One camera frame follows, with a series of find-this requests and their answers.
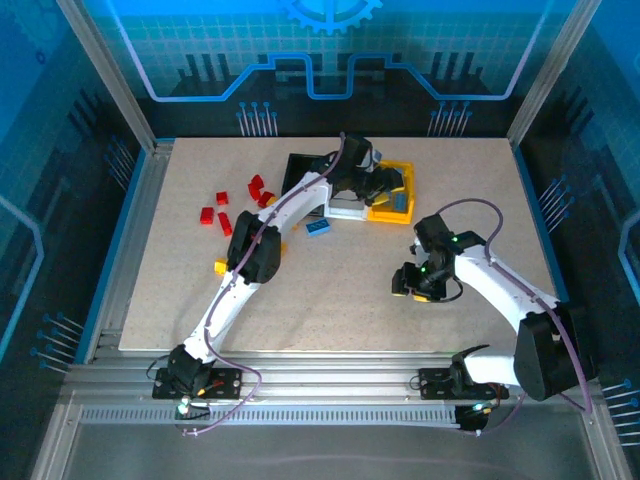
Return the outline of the yellow plastic bin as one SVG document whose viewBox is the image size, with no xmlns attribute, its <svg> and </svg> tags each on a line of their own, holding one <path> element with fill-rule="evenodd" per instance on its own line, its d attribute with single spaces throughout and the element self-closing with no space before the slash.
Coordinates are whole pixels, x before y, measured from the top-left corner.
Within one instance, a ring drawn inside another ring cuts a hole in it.
<svg viewBox="0 0 640 480">
<path fill-rule="evenodd" d="M 415 207 L 415 171 L 411 162 L 399 162 L 391 160 L 382 160 L 380 166 L 384 168 L 395 168 L 403 173 L 404 190 L 398 191 L 406 193 L 409 196 L 409 210 L 406 214 L 397 214 L 392 212 L 392 197 L 394 193 L 386 191 L 384 193 L 390 196 L 390 201 L 383 205 L 371 206 L 367 220 L 371 222 L 390 223 L 408 225 L 412 222 Z"/>
</svg>

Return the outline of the white plastic bin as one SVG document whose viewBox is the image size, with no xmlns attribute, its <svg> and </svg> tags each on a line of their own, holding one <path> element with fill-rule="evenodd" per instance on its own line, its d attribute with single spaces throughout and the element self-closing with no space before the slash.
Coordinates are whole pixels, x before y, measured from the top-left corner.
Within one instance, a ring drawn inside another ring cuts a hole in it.
<svg viewBox="0 0 640 480">
<path fill-rule="evenodd" d="M 339 192 L 324 205 L 324 216 L 330 219 L 366 221 L 370 208 L 351 191 Z"/>
</svg>

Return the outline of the black plastic bin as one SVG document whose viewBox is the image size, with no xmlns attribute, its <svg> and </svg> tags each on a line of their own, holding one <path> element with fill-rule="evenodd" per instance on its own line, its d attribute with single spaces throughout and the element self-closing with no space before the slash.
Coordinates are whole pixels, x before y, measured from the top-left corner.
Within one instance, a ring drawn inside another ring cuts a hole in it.
<svg viewBox="0 0 640 480">
<path fill-rule="evenodd" d="M 291 153 L 285 169 L 281 196 L 286 197 L 290 191 L 294 190 L 316 163 L 328 167 L 333 156 L 334 152 L 324 155 Z"/>
</svg>

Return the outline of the black electronics box with lights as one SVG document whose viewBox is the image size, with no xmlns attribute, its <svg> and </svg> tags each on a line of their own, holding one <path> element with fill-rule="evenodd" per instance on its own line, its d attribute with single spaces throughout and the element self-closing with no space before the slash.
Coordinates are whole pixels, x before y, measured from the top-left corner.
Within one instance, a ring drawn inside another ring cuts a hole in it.
<svg viewBox="0 0 640 480">
<path fill-rule="evenodd" d="M 177 404 L 174 414 L 174 420 L 179 428 L 184 422 L 205 420 L 210 417 L 210 408 L 208 406 L 195 405 L 188 397 L 183 397 Z"/>
<path fill-rule="evenodd" d="M 478 437 L 488 424 L 493 406 L 487 403 L 455 407 L 455 421 L 459 430 L 467 435 Z"/>
</svg>

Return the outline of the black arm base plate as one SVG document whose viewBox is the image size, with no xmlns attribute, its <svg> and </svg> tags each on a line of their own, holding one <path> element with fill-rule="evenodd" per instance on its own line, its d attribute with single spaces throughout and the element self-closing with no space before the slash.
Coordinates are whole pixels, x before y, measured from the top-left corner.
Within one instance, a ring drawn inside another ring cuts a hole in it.
<svg viewBox="0 0 640 480">
<path fill-rule="evenodd" d="M 190 394 L 186 387 L 172 380 L 167 368 L 160 368 L 154 379 L 152 398 L 156 400 L 177 400 L 189 395 L 196 399 L 238 400 L 242 386 L 242 371 L 235 368 L 214 368 L 206 385 L 197 393 Z"/>
<path fill-rule="evenodd" d="M 422 400 L 506 400 L 510 396 L 505 387 L 466 382 L 451 368 L 422 368 L 418 379 Z"/>
</svg>

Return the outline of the wide aluminium base rail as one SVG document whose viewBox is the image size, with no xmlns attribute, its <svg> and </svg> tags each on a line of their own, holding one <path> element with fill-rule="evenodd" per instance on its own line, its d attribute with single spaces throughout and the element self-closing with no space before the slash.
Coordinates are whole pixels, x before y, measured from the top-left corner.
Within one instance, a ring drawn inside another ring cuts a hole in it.
<svg viewBox="0 0 640 480">
<path fill-rule="evenodd" d="M 421 368 L 447 368 L 449 354 L 427 352 L 233 352 L 229 360 L 251 368 L 241 394 L 253 387 L 256 404 L 417 404 L 411 388 Z M 69 368 L 61 396 L 81 404 L 142 404 L 152 400 L 151 357 L 99 357 Z"/>
</svg>

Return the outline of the aluminium frame post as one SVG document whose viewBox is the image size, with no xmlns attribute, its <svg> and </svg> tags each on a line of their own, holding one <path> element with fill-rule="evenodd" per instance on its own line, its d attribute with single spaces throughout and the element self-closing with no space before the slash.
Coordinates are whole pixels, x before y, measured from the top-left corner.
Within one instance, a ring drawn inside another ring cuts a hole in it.
<svg viewBox="0 0 640 480">
<path fill-rule="evenodd" d="M 520 145 L 532 126 L 601 2 L 602 0 L 576 0 L 507 131 L 506 138 L 513 149 Z"/>
<path fill-rule="evenodd" d="M 55 0 L 55 3 L 144 152 L 153 155 L 159 145 L 173 143 L 173 138 L 158 139 L 152 132 L 138 101 L 82 0 Z"/>
</svg>

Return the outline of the aluminium side rail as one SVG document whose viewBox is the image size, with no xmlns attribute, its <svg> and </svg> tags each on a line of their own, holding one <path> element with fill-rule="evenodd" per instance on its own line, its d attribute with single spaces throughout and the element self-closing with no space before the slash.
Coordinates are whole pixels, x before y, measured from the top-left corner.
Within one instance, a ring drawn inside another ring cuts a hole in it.
<svg viewBox="0 0 640 480">
<path fill-rule="evenodd" d="M 74 362 L 93 361 L 101 334 L 121 332 L 175 141 L 141 153 L 116 223 Z"/>
</svg>

